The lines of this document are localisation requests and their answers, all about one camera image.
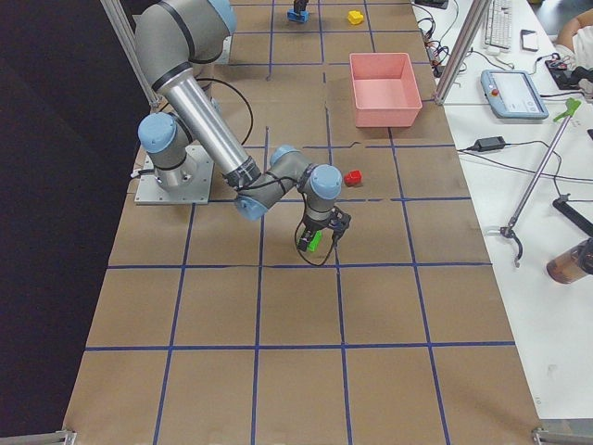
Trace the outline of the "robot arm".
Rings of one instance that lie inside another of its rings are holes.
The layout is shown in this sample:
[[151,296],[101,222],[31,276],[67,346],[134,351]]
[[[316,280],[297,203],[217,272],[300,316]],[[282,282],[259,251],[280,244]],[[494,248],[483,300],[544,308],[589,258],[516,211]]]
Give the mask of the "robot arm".
[[296,247],[306,250],[323,229],[332,230],[337,242],[350,223],[349,215],[335,205],[341,172],[310,162],[292,146],[279,146],[271,155],[270,168],[261,172],[193,74],[195,64],[212,63],[220,56],[224,39],[235,29],[236,15],[227,1],[160,1],[146,9],[136,24],[140,68],[219,166],[226,184],[236,191],[234,203],[245,218],[261,218],[295,188],[305,202],[304,232]]

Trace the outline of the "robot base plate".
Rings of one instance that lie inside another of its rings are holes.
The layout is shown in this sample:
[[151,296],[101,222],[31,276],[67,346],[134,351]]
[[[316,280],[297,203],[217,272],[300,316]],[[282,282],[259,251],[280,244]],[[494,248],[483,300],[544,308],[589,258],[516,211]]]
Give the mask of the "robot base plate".
[[156,169],[145,154],[144,170],[139,177],[134,202],[137,205],[207,205],[214,163],[200,145],[185,148],[184,164],[176,170]]

